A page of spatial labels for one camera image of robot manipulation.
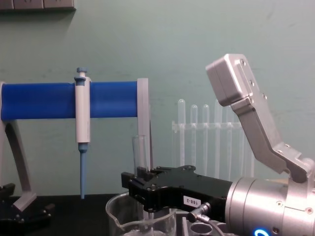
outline label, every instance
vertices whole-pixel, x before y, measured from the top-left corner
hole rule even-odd
[[[196,198],[184,196],[184,204],[191,207],[198,207],[201,205],[201,201]]]

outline beaker rim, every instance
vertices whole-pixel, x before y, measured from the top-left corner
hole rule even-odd
[[[108,214],[109,217],[111,217],[114,221],[115,221],[115,224],[120,227],[120,228],[125,228],[125,227],[128,227],[128,226],[131,226],[131,225],[137,225],[137,224],[153,224],[153,223],[156,223],[156,222],[159,222],[159,221],[162,221],[162,220],[165,220],[166,218],[172,216],[175,212],[176,212],[176,209],[170,209],[170,213],[167,214],[167,215],[164,215],[162,217],[159,217],[159,218],[156,218],[156,219],[149,219],[149,220],[137,220],[137,221],[131,221],[131,222],[128,222],[128,223],[125,223],[125,224],[120,224],[119,220],[113,215],[110,213],[110,210],[109,210],[109,205],[111,204],[111,202],[113,202],[114,200],[120,198],[120,197],[124,197],[124,196],[129,196],[129,192],[125,192],[125,193],[122,193],[122,194],[119,194],[113,198],[111,198],[107,203],[106,203],[106,206],[105,206],[105,210],[106,210],[106,213]]]

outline blue led light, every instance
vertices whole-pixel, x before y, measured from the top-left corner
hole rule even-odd
[[[255,236],[269,236],[269,234],[264,230],[255,230],[254,235]]]

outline white test tube rack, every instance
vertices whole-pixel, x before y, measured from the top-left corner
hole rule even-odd
[[[173,166],[194,165],[201,175],[229,181],[254,177],[256,160],[237,116],[218,101],[214,110],[210,122],[209,106],[203,105],[198,120],[198,106],[191,105],[186,123],[186,103],[178,101],[178,120],[172,122]]]

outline teal wall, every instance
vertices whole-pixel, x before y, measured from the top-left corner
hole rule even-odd
[[[1,15],[0,79],[73,82],[78,66],[88,67],[93,81],[148,77],[155,164],[171,165],[177,100],[212,109],[205,66],[242,53],[283,139],[313,158],[314,8],[313,0],[78,0],[75,13]],[[74,120],[19,125],[37,193],[78,194]],[[94,119],[91,126],[87,193],[121,192],[120,172],[132,171],[136,120]],[[263,170],[257,175],[267,176]],[[2,177],[2,183],[18,182],[8,143]]]

